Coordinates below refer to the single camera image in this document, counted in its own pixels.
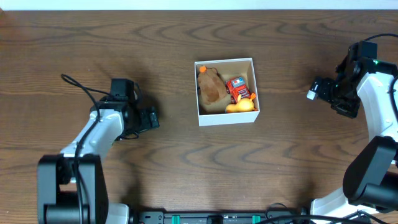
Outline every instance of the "white box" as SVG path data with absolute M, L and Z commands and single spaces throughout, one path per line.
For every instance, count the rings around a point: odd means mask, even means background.
M 246 86 L 251 93 L 256 94 L 253 100 L 254 107 L 257 111 L 242 112 L 242 113 L 225 113 L 226 105 L 231 103 L 231 95 L 227 95 L 220 100 L 220 103 L 215 103 L 217 106 L 209 106 L 207 110 L 203 110 L 199 104 L 201 97 L 198 95 L 198 71 L 204 65 L 208 68 L 216 68 L 220 78 L 223 82 L 228 81 L 234 77 L 243 77 Z M 239 124 L 254 122 L 260 113 L 260 106 L 257 94 L 256 78 L 254 76 L 254 67 L 252 58 L 239 58 L 229 60 L 213 60 L 204 62 L 195 62 L 195 86 L 197 93 L 198 119 L 199 126 L 220 125 L 220 124 Z

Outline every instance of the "toy car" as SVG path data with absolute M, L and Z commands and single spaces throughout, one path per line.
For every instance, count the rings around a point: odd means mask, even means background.
M 226 83 L 226 92 L 231 94 L 231 102 L 236 103 L 238 100 L 239 94 L 242 95 L 243 98 L 250 98 L 250 91 L 246 86 L 242 77 L 233 78 L 228 80 Z

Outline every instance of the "stuffed toy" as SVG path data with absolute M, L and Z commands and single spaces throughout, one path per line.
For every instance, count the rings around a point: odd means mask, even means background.
M 210 105 L 227 95 L 225 85 L 217 75 L 217 69 L 202 66 L 199 71 L 198 85 L 204 104 Z

